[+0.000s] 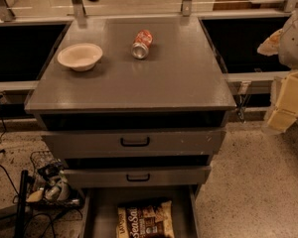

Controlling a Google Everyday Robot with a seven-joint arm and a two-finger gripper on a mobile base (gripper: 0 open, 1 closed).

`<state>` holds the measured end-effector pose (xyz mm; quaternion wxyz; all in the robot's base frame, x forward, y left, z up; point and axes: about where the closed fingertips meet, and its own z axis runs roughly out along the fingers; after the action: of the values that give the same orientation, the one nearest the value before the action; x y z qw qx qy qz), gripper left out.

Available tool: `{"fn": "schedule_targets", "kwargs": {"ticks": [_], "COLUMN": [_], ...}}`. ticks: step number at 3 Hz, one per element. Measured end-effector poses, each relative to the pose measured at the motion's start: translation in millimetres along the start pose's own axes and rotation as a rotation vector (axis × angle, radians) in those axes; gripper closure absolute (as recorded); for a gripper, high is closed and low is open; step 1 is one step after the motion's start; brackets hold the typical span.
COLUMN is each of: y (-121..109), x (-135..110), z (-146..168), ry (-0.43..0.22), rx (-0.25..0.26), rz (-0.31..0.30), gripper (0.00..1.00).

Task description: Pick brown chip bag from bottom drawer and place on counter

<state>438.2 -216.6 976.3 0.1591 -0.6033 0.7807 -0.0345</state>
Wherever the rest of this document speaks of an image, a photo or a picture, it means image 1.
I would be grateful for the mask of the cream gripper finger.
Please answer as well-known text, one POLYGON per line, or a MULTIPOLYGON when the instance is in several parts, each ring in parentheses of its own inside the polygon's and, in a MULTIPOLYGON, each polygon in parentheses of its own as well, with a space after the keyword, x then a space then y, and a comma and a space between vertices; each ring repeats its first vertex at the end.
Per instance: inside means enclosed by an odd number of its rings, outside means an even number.
POLYGON ((279 54, 279 43, 283 31, 281 29, 275 31, 257 48, 257 52, 261 55, 271 57, 279 54))
POLYGON ((280 81, 276 100, 266 113, 266 128, 284 133, 298 118, 298 70, 290 71, 280 81))

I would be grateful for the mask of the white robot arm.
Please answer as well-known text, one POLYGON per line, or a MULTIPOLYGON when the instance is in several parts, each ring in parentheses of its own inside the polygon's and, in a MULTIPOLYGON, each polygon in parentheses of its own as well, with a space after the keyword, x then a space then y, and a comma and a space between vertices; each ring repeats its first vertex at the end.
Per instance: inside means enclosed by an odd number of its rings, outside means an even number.
POLYGON ((298 119, 298 9, 282 29, 259 45, 257 52, 267 57, 278 55, 279 62, 290 68, 284 78, 272 83, 271 105, 262 126, 267 134, 281 134, 298 119))

